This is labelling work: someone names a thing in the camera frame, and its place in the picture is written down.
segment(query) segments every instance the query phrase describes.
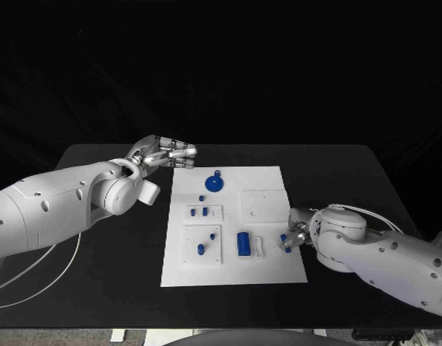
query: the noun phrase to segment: black table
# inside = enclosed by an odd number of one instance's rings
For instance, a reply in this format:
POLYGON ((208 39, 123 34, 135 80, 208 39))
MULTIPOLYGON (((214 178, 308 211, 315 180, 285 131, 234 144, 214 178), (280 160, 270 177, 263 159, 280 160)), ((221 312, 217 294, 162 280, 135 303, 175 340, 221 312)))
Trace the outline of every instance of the black table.
MULTIPOLYGON (((116 159, 129 145, 71 146, 58 169, 116 159)), ((387 217, 418 236, 371 150, 364 146, 198 145, 198 167, 280 166, 290 206, 354 205, 387 217)), ((150 181, 155 205, 136 203, 122 216, 83 233, 65 276, 31 301, 0 309, 0 328, 442 328, 423 312, 367 285, 354 273, 328 269, 302 246, 309 283, 161 288, 174 170, 150 181)), ((386 229, 371 220, 373 228, 386 229)), ((0 291, 0 305, 32 295, 58 276, 77 238, 61 243, 39 266, 0 291)), ((45 249, 6 259, 0 283, 45 249)))

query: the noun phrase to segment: white paper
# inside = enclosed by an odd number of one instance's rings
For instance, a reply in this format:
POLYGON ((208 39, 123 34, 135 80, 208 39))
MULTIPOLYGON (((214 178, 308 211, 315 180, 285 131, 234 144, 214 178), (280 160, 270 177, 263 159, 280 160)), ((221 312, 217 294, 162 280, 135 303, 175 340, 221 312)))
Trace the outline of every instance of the white paper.
POLYGON ((174 185, 166 230, 165 256, 162 268, 162 287, 197 285, 240 285, 262 283, 306 283, 299 248, 288 254, 279 247, 280 234, 286 234, 288 222, 244 223, 241 191, 285 190, 280 167, 197 167, 174 170, 174 185), (205 180, 218 169, 224 187, 218 192, 205 188, 205 180), (221 265, 181 265, 181 232, 184 227, 198 225, 184 220, 188 205, 223 205, 221 225, 221 265), (252 237, 262 238, 263 258, 252 256, 239 259, 236 235, 246 231, 252 237))

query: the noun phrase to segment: white cable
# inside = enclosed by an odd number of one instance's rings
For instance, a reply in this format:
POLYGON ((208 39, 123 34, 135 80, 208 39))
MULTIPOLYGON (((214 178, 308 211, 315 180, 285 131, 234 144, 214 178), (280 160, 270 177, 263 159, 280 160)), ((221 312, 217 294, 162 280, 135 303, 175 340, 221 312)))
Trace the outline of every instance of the white cable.
POLYGON ((0 285, 0 289, 3 287, 6 287, 18 278, 21 278, 21 276, 41 263, 41 261, 44 260, 44 258, 46 258, 46 255, 49 254, 49 252, 52 251, 54 247, 57 246, 57 244, 49 248, 49 250, 46 250, 46 253, 42 255, 42 257, 36 260, 36 262, 9 280, 6 281, 2 285, 0 285))
POLYGON ((59 276, 54 279, 52 283, 51 283, 36 294, 34 294, 32 296, 29 296, 29 297, 28 297, 26 299, 23 299, 22 301, 18 301, 16 303, 12 303, 12 304, 8 304, 8 305, 0 306, 0 309, 2 309, 2 308, 8 308, 9 306, 13 306, 13 305, 18 305, 19 303, 26 302, 29 299, 32 299, 34 297, 36 297, 36 296, 38 296, 38 295, 55 284, 55 282, 59 280, 59 278, 61 278, 62 275, 65 274, 65 271, 68 270, 70 265, 72 264, 72 260, 75 259, 75 255, 77 255, 77 251, 78 251, 78 245, 80 245, 80 233, 78 233, 78 240, 77 240, 75 251, 72 252, 72 259, 70 260, 65 269, 62 270, 59 276))
POLYGON ((342 204, 331 204, 329 206, 331 206, 331 207, 341 207, 341 208, 347 208, 347 209, 360 211, 361 213, 364 213, 364 214, 373 216, 374 218, 383 220, 383 222, 387 223, 387 225, 389 225, 389 227, 390 227, 390 229, 392 229, 393 231, 397 231, 397 232, 400 232, 402 234, 405 234, 405 232, 403 232, 403 231, 400 230, 400 228, 394 225, 394 223, 393 223, 389 219, 386 219, 383 216, 380 216, 379 214, 376 214, 373 211, 368 211, 368 210, 366 210, 366 209, 361 209, 361 208, 357 208, 357 207, 351 207, 350 205, 342 205, 342 204))

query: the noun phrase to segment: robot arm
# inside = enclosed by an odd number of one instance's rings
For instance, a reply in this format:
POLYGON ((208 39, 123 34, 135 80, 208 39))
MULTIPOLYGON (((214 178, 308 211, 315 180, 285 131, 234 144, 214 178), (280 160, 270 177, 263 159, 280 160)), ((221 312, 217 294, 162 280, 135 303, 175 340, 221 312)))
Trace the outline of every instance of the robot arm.
POLYGON ((0 191, 0 258, 48 247, 122 215, 136 200, 152 205, 159 187, 143 180, 159 166, 192 168, 195 146, 148 136, 124 159, 22 179, 0 191))
POLYGON ((396 231, 374 231, 344 208, 292 209, 280 247, 312 244, 319 262, 412 306, 442 316, 442 248, 396 231))

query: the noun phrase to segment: black curtain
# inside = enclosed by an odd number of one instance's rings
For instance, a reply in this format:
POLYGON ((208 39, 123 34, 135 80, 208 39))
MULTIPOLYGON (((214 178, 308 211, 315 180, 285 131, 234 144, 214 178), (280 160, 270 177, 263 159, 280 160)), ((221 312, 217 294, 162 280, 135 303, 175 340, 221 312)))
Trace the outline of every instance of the black curtain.
POLYGON ((156 134, 189 143, 364 144, 432 238, 442 3, 319 7, 0 7, 0 189, 52 170, 74 143, 156 134))

